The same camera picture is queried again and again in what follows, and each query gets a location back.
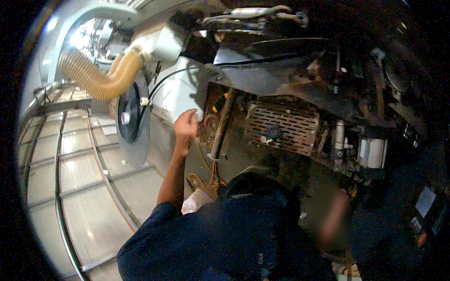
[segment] metal grate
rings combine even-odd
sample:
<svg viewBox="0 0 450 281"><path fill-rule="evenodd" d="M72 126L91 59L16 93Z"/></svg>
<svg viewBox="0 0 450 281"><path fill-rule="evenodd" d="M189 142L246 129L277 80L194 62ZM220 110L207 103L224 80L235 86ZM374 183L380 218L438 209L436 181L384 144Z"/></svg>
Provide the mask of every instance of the metal grate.
<svg viewBox="0 0 450 281"><path fill-rule="evenodd" d="M309 110L281 105L253 105L246 122L246 136L252 143L261 143L267 127L279 124L282 135L267 145L310 156L319 128L319 114Z"/></svg>

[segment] black disc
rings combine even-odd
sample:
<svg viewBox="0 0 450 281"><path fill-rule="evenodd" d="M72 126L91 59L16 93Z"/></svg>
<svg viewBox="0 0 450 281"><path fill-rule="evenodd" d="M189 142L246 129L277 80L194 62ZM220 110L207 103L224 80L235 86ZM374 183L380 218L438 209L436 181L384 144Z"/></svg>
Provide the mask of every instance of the black disc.
<svg viewBox="0 0 450 281"><path fill-rule="evenodd" d="M140 96L136 83L130 87L130 89L120 96L118 104L117 123L119 132L122 138L131 143L136 140L139 126L140 115ZM130 114L130 122L126 125L122 124L122 113L128 112Z"/></svg>

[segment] dark blue shirt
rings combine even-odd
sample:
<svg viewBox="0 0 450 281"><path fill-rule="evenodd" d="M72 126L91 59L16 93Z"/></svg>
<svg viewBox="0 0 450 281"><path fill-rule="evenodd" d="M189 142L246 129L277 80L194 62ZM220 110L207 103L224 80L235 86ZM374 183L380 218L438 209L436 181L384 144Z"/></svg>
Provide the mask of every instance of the dark blue shirt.
<svg viewBox="0 0 450 281"><path fill-rule="evenodd" d="M117 255L128 280L335 280L282 195L233 196L181 215L161 203Z"/></svg>

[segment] hand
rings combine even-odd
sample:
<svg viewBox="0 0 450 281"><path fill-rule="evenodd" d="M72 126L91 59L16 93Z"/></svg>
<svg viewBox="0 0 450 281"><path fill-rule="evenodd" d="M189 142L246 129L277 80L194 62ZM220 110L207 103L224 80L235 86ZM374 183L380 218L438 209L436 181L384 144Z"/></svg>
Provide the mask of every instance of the hand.
<svg viewBox="0 0 450 281"><path fill-rule="evenodd" d="M189 109L183 112L173 124L175 130L175 152L183 156L188 154L192 141L197 135L197 110Z"/></svg>

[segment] yellow corrugated hose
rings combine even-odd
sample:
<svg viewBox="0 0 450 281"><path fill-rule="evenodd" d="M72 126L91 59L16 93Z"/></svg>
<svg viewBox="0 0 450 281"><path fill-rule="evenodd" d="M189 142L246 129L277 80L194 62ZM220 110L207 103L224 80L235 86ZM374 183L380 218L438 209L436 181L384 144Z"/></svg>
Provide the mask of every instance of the yellow corrugated hose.
<svg viewBox="0 0 450 281"><path fill-rule="evenodd" d="M59 59L58 70L96 99L109 100L126 92L144 62L138 47L117 56L108 74L103 74L77 49L70 49Z"/></svg>

